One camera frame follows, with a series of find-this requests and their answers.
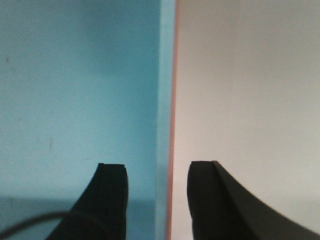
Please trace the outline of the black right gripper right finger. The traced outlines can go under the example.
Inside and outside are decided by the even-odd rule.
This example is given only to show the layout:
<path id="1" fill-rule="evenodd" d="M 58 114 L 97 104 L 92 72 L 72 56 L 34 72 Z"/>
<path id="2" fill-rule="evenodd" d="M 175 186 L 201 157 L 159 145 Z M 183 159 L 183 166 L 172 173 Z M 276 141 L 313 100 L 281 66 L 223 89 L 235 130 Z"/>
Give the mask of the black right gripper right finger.
<path id="1" fill-rule="evenodd" d="M 193 161 L 187 199 L 195 240 L 318 240 L 243 187 L 218 161 Z"/>

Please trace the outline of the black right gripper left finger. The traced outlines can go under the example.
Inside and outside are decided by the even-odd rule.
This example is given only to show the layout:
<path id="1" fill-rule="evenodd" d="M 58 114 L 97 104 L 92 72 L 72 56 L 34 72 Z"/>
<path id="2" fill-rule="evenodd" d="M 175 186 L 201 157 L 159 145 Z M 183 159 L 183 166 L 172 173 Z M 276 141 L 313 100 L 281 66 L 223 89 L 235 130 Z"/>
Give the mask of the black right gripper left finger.
<path id="1" fill-rule="evenodd" d="M 48 240 L 125 240 L 128 175 L 123 164 L 100 163 L 88 186 L 70 209 L 93 218 L 107 229 L 78 217 L 64 217 Z"/>

